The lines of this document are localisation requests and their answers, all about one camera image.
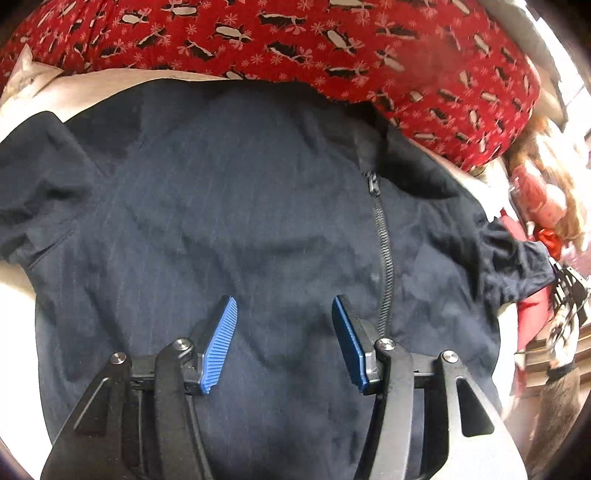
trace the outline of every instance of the black zipper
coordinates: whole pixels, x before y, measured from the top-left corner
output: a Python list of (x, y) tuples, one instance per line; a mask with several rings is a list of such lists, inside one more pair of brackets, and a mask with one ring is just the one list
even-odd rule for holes
[(384, 279), (378, 307), (378, 334), (380, 337), (389, 334), (390, 311), (394, 293), (394, 262), (392, 260), (392, 245), (390, 233), (386, 223), (384, 204), (380, 198), (378, 177), (373, 172), (365, 174), (368, 179), (369, 194), (374, 200), (374, 220), (378, 230), (379, 252), (382, 259), (382, 278)]

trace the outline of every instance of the metal screw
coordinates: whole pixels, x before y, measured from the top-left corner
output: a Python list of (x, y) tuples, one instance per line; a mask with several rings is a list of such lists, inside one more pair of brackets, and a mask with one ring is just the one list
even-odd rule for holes
[(457, 353), (454, 352), (453, 350), (445, 350), (445, 352), (443, 352), (443, 359), (446, 362), (450, 362), (451, 364), (454, 364), (460, 359), (460, 357), (458, 357)]
[(189, 347), (191, 347), (191, 340), (188, 338), (178, 338), (173, 342), (173, 347), (179, 352), (184, 352)]
[(127, 355), (125, 355), (123, 352), (117, 352), (117, 353), (113, 353), (113, 355), (111, 355), (111, 363), (113, 365), (120, 365), (123, 362), (125, 362), (127, 360)]
[(394, 350), (394, 341), (390, 338), (380, 338), (378, 340), (378, 346), (384, 350)]

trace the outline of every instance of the red patterned fabric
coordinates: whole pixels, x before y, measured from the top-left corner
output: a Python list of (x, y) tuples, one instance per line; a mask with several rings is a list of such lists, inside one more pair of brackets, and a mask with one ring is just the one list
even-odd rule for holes
[(370, 99), (464, 170), (509, 146), (539, 94), (476, 0), (49, 0), (3, 49), (4, 78), (25, 43), (70, 73), (177, 69)]

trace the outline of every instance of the blue gripper pad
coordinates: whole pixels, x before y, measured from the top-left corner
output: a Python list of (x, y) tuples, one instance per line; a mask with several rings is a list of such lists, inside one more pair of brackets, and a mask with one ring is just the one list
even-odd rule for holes
[(332, 305), (333, 325), (351, 382), (357, 386), (360, 392), (364, 392), (369, 385), (368, 377), (365, 374), (365, 356), (349, 320), (347, 314), (349, 309), (350, 305), (346, 299), (335, 297)]
[(217, 385), (223, 364), (226, 361), (230, 342), (234, 336), (237, 320), (238, 305), (233, 297), (229, 297), (219, 323), (203, 354), (203, 376), (200, 381), (203, 394), (208, 394), (211, 387)]

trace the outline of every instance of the hand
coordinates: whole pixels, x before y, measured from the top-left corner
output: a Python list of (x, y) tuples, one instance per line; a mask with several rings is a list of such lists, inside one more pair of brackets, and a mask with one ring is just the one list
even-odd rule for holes
[[(568, 365), (574, 360), (577, 352), (577, 343), (579, 341), (579, 318), (574, 318), (567, 322), (571, 308), (569, 305), (563, 305), (556, 313), (550, 324), (550, 335), (546, 340), (546, 345), (550, 348), (550, 368), (558, 368)], [(551, 339), (558, 334), (558, 340), (551, 346)]]

